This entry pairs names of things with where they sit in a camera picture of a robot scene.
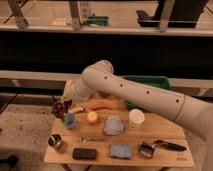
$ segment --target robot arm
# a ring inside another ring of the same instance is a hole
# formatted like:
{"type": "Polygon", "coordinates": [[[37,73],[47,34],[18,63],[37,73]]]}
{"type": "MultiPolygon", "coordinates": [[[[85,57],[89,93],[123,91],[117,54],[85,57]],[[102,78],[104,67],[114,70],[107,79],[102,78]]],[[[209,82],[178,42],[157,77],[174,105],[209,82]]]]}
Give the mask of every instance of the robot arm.
{"type": "MultiPolygon", "coordinates": [[[[99,90],[122,97],[155,112],[192,131],[213,145],[213,105],[187,95],[124,80],[113,75],[113,67],[102,60],[87,67],[82,77],[72,85],[70,97],[74,101],[87,100],[99,90]]],[[[208,149],[204,169],[213,169],[213,148],[208,149]]]]}

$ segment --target blue cloth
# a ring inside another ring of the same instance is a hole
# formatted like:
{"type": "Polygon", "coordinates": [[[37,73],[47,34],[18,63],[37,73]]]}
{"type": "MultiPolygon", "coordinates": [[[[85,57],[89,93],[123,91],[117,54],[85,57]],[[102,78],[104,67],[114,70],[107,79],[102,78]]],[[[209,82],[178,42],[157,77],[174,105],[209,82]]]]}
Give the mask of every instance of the blue cloth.
{"type": "Polygon", "coordinates": [[[66,113],[64,116],[64,125],[72,129],[76,125],[75,115],[73,113],[66,113]]]}
{"type": "Polygon", "coordinates": [[[110,157],[131,159],[131,147],[128,144],[111,144],[110,157]]]}
{"type": "Polygon", "coordinates": [[[104,128],[105,135],[119,135],[124,132],[124,125],[118,116],[110,116],[107,118],[104,128]]]}

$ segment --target gray floor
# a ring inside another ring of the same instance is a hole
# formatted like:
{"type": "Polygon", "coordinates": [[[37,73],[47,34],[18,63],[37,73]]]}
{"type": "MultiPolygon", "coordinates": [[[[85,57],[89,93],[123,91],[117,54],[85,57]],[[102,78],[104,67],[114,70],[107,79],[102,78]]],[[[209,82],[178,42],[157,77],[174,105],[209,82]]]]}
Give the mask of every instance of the gray floor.
{"type": "MultiPolygon", "coordinates": [[[[139,27],[136,10],[143,9],[153,15],[157,6],[154,1],[145,2],[91,2],[92,14],[109,16],[111,27],[139,27]]],[[[213,0],[209,0],[200,16],[196,29],[213,29],[213,0]]],[[[68,2],[30,0],[22,12],[30,25],[51,26],[71,23],[68,2]]],[[[10,16],[11,10],[6,0],[0,1],[0,24],[10,16]]],[[[7,25],[14,25],[12,17],[7,25]]]]}
{"type": "MultiPolygon", "coordinates": [[[[0,102],[9,102],[15,94],[0,93],[0,102]]],[[[18,94],[0,115],[0,158],[16,154],[20,157],[18,170],[63,171],[57,164],[43,162],[47,139],[54,121],[51,115],[52,96],[18,94]]],[[[171,171],[201,171],[205,153],[205,143],[186,131],[187,139],[195,160],[194,168],[172,168],[171,171]]],[[[73,170],[81,171],[86,166],[73,165],[73,170]]],[[[91,171],[156,171],[159,168],[144,167],[104,167],[93,166],[91,171]]]]}

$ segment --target white container lid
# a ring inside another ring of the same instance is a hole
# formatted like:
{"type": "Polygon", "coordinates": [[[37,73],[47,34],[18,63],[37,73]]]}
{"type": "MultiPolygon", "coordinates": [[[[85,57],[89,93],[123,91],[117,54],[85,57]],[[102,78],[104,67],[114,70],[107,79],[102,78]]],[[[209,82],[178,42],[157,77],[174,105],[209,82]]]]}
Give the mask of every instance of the white container lid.
{"type": "Polygon", "coordinates": [[[129,112],[129,123],[132,127],[140,127],[144,122],[145,115],[139,109],[133,109],[129,112]]]}

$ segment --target green container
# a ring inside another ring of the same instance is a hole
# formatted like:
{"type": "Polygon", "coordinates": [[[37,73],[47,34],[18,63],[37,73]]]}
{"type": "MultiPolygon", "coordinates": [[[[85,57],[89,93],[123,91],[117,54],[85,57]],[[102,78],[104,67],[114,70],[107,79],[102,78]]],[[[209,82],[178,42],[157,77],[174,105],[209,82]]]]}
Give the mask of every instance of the green container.
{"type": "MultiPolygon", "coordinates": [[[[170,90],[170,85],[167,77],[164,76],[137,76],[137,75],[125,75],[124,79],[147,84],[153,87],[158,87],[166,90],[170,90]]],[[[124,104],[128,110],[131,109],[142,109],[141,107],[129,102],[124,101],[124,104]]]]}
{"type": "Polygon", "coordinates": [[[86,25],[95,24],[98,26],[107,26],[108,19],[109,17],[107,16],[89,16],[86,20],[86,25]]]}

